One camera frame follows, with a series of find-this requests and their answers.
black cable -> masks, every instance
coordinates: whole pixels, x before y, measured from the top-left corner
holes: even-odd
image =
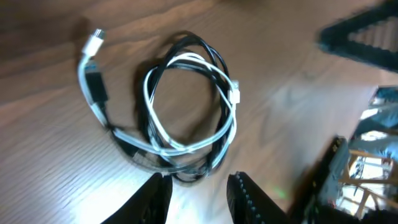
[[[171,46],[169,51],[165,54],[164,58],[159,63],[155,64],[151,68],[148,68],[148,72],[154,69],[148,81],[148,94],[150,98],[152,98],[155,95],[157,84],[159,83],[159,80],[162,77],[164,71],[170,68],[197,72],[209,78],[210,81],[214,85],[218,86],[225,95],[228,95],[229,85],[227,84],[227,82],[224,81],[217,72],[209,70],[206,66],[202,64],[186,60],[178,60],[175,63],[171,64],[170,66],[167,66],[167,64],[170,62],[170,60],[173,59],[173,57],[175,57],[178,54],[189,51],[186,49],[189,46],[202,47],[209,56],[211,63],[214,66],[218,67],[217,60],[219,60],[221,63],[221,68],[219,67],[219,69],[223,70],[223,72],[227,76],[229,76],[227,66],[224,60],[222,59],[221,55],[199,36],[189,33],[185,37],[178,40],[175,44],[173,44],[173,46]],[[142,78],[141,87],[143,86],[144,79],[145,76]],[[138,120],[139,120],[140,131],[143,133],[147,141],[150,142],[151,139],[154,139],[160,147],[165,147],[162,138],[158,135],[155,129],[155,125],[149,116],[149,112],[145,105],[143,94],[139,96],[137,104],[138,104],[137,108],[139,109]],[[230,113],[226,103],[221,99],[221,97],[220,97],[220,107],[221,107],[221,116],[216,127],[216,132],[220,130],[221,127],[225,124],[227,117]],[[226,143],[230,131],[231,127],[228,128],[227,132],[219,140],[213,143],[211,151],[204,158],[202,158],[203,162],[201,164],[192,164],[192,166],[189,167],[188,169],[176,172],[173,174],[173,176],[181,182],[193,183],[207,176],[210,172],[214,171],[215,169],[219,168],[226,154],[224,154],[221,162],[213,169],[211,167],[211,163],[214,161],[215,157],[220,153],[223,145]],[[166,161],[161,156],[157,157],[161,167],[169,167],[169,168],[173,167],[173,164]]]

wooden table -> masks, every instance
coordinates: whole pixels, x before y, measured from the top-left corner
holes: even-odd
[[[80,47],[96,27],[106,30],[96,59],[115,123],[135,127],[137,66],[179,30],[215,47],[240,82],[238,133],[224,164],[197,185],[174,184],[167,223],[231,223],[226,179],[237,170],[288,209],[332,136],[349,137],[377,85],[396,82],[316,44],[323,26],[372,2],[3,1],[0,223],[99,223],[151,175],[126,160],[77,84]],[[199,75],[167,72],[155,101],[165,127],[212,134],[214,121],[201,122],[209,89]]]

cable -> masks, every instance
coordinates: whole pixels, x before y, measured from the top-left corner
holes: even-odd
[[[110,123],[106,114],[106,101],[108,96],[102,81],[101,73],[97,71],[95,63],[91,60],[103,43],[104,32],[97,29],[88,39],[82,52],[83,56],[78,65],[78,80],[91,110],[100,123],[112,132],[117,142],[122,141],[132,145],[142,153],[156,155],[159,163],[151,162],[148,166],[138,162],[141,166],[160,172],[175,173],[175,177],[182,182],[194,182],[209,175],[217,169],[232,143],[237,128],[236,104],[240,101],[239,85],[237,81],[229,79],[229,72],[221,55],[204,40],[195,34],[177,41],[165,54],[163,60],[148,69],[142,81],[142,96],[137,101],[139,104],[139,129],[147,142],[131,136],[121,128]],[[203,47],[210,58],[207,62],[202,56],[187,50],[193,45]],[[221,117],[216,127],[216,133],[201,141],[184,145],[174,140],[166,132],[153,109],[155,90],[159,80],[166,69],[183,69],[197,72],[215,85],[220,93]],[[181,156],[189,157],[207,146],[212,146],[202,158],[190,159],[188,162],[179,162]]]

cable plug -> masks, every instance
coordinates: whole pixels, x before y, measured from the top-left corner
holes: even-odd
[[[103,30],[96,29],[95,32],[90,35],[90,38],[87,40],[81,52],[90,57],[97,54],[98,49],[100,49],[102,43],[104,42],[104,36],[105,32]]]
[[[233,86],[228,91],[228,100],[232,104],[238,104],[241,102],[241,92],[239,91],[239,82],[232,80]]]

